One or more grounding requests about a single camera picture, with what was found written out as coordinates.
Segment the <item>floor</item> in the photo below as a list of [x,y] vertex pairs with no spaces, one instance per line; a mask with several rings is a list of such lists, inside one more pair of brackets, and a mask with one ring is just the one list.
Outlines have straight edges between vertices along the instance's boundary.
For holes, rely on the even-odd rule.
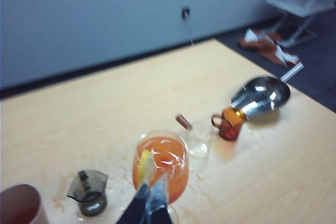
[[[272,24],[274,22],[265,22],[252,28],[263,29]],[[237,38],[244,36],[247,28],[231,31],[216,38],[274,76],[281,77],[288,71],[286,67],[239,47]],[[336,10],[320,14],[311,24],[310,30],[317,33],[317,38],[287,49],[289,53],[297,55],[304,64],[304,68],[288,83],[336,112]],[[288,30],[279,33],[286,36]]]

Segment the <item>wooden table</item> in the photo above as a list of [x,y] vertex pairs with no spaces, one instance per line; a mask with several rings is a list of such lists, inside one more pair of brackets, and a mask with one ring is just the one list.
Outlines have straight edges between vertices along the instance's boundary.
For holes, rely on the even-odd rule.
[[[114,223],[135,193],[142,133],[182,132],[178,113],[210,127],[212,113],[263,75],[209,40],[5,99],[1,188],[37,186],[50,223]],[[335,222],[336,115],[290,89],[288,103],[246,123],[237,142],[209,135],[209,156],[191,158],[188,186],[173,204],[181,224]],[[83,217],[66,197],[81,169],[109,175],[109,203],[97,217]]]

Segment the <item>white chair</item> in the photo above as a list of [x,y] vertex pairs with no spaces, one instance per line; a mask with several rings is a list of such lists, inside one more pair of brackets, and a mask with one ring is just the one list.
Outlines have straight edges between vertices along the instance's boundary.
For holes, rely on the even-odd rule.
[[276,32],[285,25],[291,15],[303,19],[303,23],[286,40],[278,41],[284,47],[291,47],[298,43],[316,37],[316,34],[308,31],[308,26],[313,22],[317,14],[336,8],[334,2],[324,0],[267,0],[267,3],[283,12],[280,20],[268,31]]

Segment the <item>crumpled paper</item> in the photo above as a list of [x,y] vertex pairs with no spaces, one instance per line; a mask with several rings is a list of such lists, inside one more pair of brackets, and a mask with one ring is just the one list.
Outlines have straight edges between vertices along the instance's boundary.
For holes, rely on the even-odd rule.
[[240,38],[238,41],[241,47],[254,49],[256,53],[276,64],[287,67],[288,63],[293,65],[299,63],[298,56],[284,52],[278,44],[274,43],[273,40],[278,40],[278,38],[281,38],[278,34],[265,34],[248,28],[244,39]]

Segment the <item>spilled liquid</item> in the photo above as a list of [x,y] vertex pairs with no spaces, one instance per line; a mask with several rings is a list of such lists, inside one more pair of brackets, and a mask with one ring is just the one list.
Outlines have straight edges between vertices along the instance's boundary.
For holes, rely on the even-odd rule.
[[219,207],[219,203],[216,203],[213,198],[210,196],[209,193],[203,191],[203,190],[200,190],[201,194],[203,194],[206,199],[207,199],[207,202],[211,205],[212,209],[217,209]]
[[196,190],[194,189],[194,187],[190,184],[188,184],[188,187],[190,187],[190,189],[193,191],[194,194],[196,194]]
[[198,175],[194,170],[192,170],[191,168],[189,168],[189,170],[190,170],[190,172],[192,172],[195,175],[197,180],[204,181],[204,178],[202,178],[200,175]]
[[123,179],[124,179],[124,181],[127,182],[129,185],[133,186],[133,183],[131,183],[131,182],[128,180],[128,178],[127,178],[127,176],[126,176],[125,174],[123,175]]
[[213,142],[213,145],[214,154],[220,157],[224,162],[231,160],[235,156],[237,141],[224,141],[218,137],[218,139]]
[[44,169],[41,169],[40,172],[41,172],[41,178],[43,180],[43,183],[45,183],[47,180],[47,172]]
[[121,158],[126,162],[128,161],[128,156],[127,155],[122,155]]
[[190,209],[188,209],[186,207],[183,207],[183,206],[181,206],[180,209],[181,209],[185,219],[192,219],[193,223],[199,223],[200,222],[199,219],[196,216],[194,216],[193,211],[191,211]]
[[57,193],[51,199],[56,208],[60,209],[61,212],[65,212],[65,208],[64,208],[62,201],[66,199],[66,194],[68,192],[67,183],[70,179],[73,178],[73,173],[69,172],[65,176],[60,176],[59,178],[60,178],[60,187]]

